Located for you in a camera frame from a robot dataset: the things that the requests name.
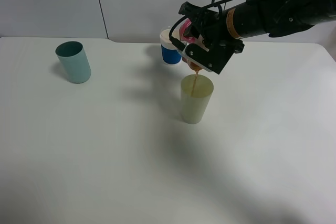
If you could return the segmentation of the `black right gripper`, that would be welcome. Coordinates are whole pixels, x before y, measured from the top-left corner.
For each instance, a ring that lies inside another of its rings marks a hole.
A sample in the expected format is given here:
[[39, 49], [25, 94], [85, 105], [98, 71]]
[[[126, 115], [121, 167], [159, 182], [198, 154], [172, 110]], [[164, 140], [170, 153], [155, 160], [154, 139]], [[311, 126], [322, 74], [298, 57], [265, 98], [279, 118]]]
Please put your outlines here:
[[179, 14], [184, 15], [192, 24], [184, 32], [185, 37], [196, 38], [196, 44], [209, 50], [215, 46], [229, 46], [238, 54], [243, 51], [244, 44], [239, 36], [232, 36], [227, 28], [227, 10], [220, 9], [199, 11], [200, 7], [185, 2], [181, 5]]

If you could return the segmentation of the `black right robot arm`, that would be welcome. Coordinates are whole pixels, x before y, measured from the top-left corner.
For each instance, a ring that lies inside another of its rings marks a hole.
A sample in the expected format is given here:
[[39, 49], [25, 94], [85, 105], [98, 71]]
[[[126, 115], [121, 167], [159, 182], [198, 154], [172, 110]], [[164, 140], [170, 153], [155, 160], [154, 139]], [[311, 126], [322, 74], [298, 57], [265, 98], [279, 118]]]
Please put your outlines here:
[[179, 14], [192, 23], [187, 36], [201, 37], [207, 49], [240, 53], [243, 38], [284, 37], [334, 21], [335, 0], [211, 0], [203, 7], [185, 2]]

